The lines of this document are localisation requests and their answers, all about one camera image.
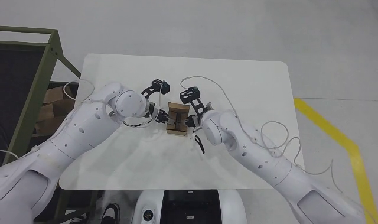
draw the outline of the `small cardboard box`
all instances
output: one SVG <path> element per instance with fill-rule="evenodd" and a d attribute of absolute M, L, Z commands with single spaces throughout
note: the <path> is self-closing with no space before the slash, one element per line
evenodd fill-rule
<path fill-rule="evenodd" d="M 167 133 L 185 136 L 188 133 L 188 127 L 185 125 L 185 120 L 189 116 L 190 106 L 168 102 L 168 107 L 168 115 L 175 120 L 175 124 L 167 124 Z"/>
<path fill-rule="evenodd" d="M 52 135 L 59 128 L 60 124 L 64 121 L 66 116 L 59 116 L 44 121 L 35 123 L 35 131 L 37 132 L 33 136 Z"/>
<path fill-rule="evenodd" d="M 37 122 L 59 116 L 66 116 L 74 107 L 75 101 L 63 99 L 41 107 Z"/>
<path fill-rule="evenodd" d="M 72 97 L 72 93 L 69 87 L 66 87 L 66 93 Z M 67 95 L 65 95 L 63 92 L 63 87 L 55 87 L 46 91 L 43 103 L 52 103 L 67 98 Z"/>

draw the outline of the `white robot body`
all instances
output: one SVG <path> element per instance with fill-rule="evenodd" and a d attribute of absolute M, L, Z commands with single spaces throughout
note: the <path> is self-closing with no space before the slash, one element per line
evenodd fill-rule
<path fill-rule="evenodd" d="M 107 106 L 113 114 L 106 112 Z M 0 168 L 0 224 L 32 223 L 51 200 L 62 172 L 76 158 L 106 140 L 126 117 L 142 117 L 149 107 L 147 98 L 120 83 L 110 83 L 91 95 L 69 113 L 48 141 Z M 257 143 L 263 144 L 260 132 L 252 126 L 241 127 L 233 112 L 210 110 L 202 116 L 200 124 L 213 145 L 224 143 L 236 161 L 280 192 L 299 222 L 364 222 L 361 207 L 318 183 L 284 156 L 277 157 L 281 155 L 279 150 L 268 151 L 258 146 Z M 269 138 L 264 137 L 264 141 L 268 147 L 275 147 Z M 165 212 L 162 206 L 164 191 L 161 192 L 142 193 L 134 224 L 143 223 L 141 214 L 147 209 L 156 214 L 156 220 L 149 224 L 159 224 L 165 218 L 161 216 L 161 212 Z M 218 194 L 223 224 L 246 223 L 243 203 L 237 192 L 219 190 Z"/>

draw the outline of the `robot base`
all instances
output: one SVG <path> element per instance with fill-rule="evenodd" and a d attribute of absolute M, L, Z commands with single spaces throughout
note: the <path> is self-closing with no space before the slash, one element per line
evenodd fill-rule
<path fill-rule="evenodd" d="M 136 204 L 132 224 L 247 224 L 236 190 L 145 190 Z"/>

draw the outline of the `olive green frame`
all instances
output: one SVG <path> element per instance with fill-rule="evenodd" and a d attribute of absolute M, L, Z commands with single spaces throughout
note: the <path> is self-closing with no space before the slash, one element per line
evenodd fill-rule
<path fill-rule="evenodd" d="M 0 50 L 41 51 L 44 48 L 35 78 L 8 148 L 9 151 L 15 153 L 17 156 L 22 156 L 27 152 L 34 125 L 37 121 L 38 113 L 57 60 L 60 60 L 78 78 L 80 78 L 81 74 L 64 57 L 58 30 L 0 26 L 0 31 L 50 35 L 47 43 L 0 41 Z M 11 161 L 14 161 L 14 158 L 10 154 L 7 154 L 3 164 L 10 163 Z"/>

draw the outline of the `shoe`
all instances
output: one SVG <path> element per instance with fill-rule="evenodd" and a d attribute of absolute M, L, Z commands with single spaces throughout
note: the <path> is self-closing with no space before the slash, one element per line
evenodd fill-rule
<path fill-rule="evenodd" d="M 71 219 L 70 224 L 86 224 L 88 221 L 89 213 L 84 213 L 74 219 Z"/>
<path fill-rule="evenodd" d="M 109 203 L 102 214 L 101 223 L 114 223 L 119 224 L 120 209 L 118 204 Z"/>

